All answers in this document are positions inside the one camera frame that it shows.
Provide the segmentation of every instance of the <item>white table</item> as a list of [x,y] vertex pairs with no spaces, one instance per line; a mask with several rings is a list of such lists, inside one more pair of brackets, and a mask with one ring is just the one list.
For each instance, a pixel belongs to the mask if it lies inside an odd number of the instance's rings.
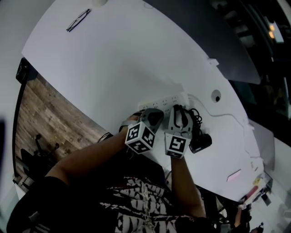
[[[246,112],[207,54],[170,19],[145,6],[142,0],[109,0],[101,8],[90,0],[56,0],[22,53],[57,91],[111,133],[149,97],[194,95],[213,143],[195,155],[187,152],[189,170],[197,185],[238,201],[263,171]],[[68,33],[67,26],[87,8],[92,12]],[[218,103],[211,99],[214,90],[221,92]],[[168,167],[162,141],[153,159]],[[239,169],[240,176],[227,182]]]

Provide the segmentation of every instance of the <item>electrical outlet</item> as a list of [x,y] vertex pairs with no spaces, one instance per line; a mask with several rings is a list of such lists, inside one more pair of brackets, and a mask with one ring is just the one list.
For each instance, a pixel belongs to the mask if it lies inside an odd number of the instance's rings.
[[146,101],[146,102],[140,103],[138,105],[138,109],[139,110],[143,110],[147,108],[160,109],[164,112],[165,117],[167,117],[170,115],[172,107],[176,104],[179,104],[179,105],[186,104],[181,93],[177,93],[172,96],[162,97],[154,101]]

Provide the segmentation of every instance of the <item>black and white cube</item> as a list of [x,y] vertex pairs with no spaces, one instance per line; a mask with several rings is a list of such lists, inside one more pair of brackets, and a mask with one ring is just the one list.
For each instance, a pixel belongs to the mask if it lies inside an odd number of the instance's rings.
[[183,158],[191,139],[165,133],[166,155],[175,158]]
[[155,134],[144,122],[128,126],[125,144],[137,154],[152,150],[154,141]]

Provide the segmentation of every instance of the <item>hardwood floor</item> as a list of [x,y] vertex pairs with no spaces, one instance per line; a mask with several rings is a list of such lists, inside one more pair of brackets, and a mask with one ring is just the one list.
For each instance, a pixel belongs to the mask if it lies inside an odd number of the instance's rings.
[[[43,150],[51,151],[55,144],[60,145],[53,154],[56,161],[77,149],[82,149],[104,135],[106,131],[66,100],[41,75],[26,84],[17,121],[15,155],[21,158],[21,149],[30,154],[37,151],[35,137]],[[18,185],[30,185],[33,181],[24,174],[23,167],[16,161],[20,174]]]

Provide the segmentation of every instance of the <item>light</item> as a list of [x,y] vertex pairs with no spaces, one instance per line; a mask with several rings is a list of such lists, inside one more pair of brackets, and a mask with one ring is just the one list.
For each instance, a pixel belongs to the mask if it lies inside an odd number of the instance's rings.
[[270,25],[270,30],[271,30],[271,31],[274,31],[274,30],[275,30],[275,27],[274,27],[273,24]]
[[273,33],[272,31],[269,31],[269,36],[270,36],[272,39],[275,38],[274,33]]

